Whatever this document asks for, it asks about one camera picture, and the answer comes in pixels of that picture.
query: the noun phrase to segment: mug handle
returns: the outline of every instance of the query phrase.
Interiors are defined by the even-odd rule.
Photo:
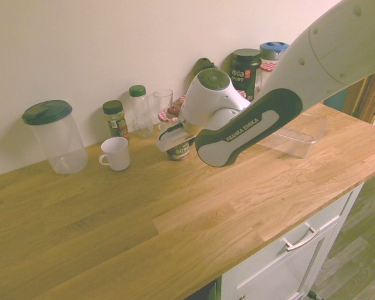
[[[100,155],[100,157],[99,157],[99,163],[101,163],[104,166],[109,166],[110,165],[109,163],[103,162],[103,158],[107,158],[108,159],[108,156],[106,156],[105,154]]]

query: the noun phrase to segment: green lid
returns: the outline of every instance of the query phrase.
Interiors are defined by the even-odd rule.
[[[56,122],[68,116],[73,108],[66,101],[50,100],[28,108],[22,119],[28,125],[43,125]]]
[[[140,97],[146,93],[146,88],[144,86],[131,86],[129,88],[129,95],[132,97]]]
[[[261,51],[257,49],[238,49],[233,51],[233,58],[238,61],[257,61],[260,59]]]
[[[229,76],[217,69],[205,69],[197,75],[197,78],[203,86],[213,91],[220,91],[229,85]]]
[[[117,114],[123,109],[123,104],[119,100],[111,100],[102,105],[102,110],[105,114]]]

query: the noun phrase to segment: white cabinet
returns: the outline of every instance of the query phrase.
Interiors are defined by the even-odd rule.
[[[361,186],[222,275],[221,300],[298,300],[310,290]]]

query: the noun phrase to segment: wooden floor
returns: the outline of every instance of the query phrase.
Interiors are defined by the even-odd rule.
[[[312,291],[325,300],[375,300],[375,177],[362,188]]]

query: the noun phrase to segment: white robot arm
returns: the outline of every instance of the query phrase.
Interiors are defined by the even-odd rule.
[[[289,46],[250,105],[232,91],[226,73],[200,72],[187,91],[179,130],[188,138],[197,134],[201,160],[227,166],[311,106],[373,73],[375,0],[343,0]]]

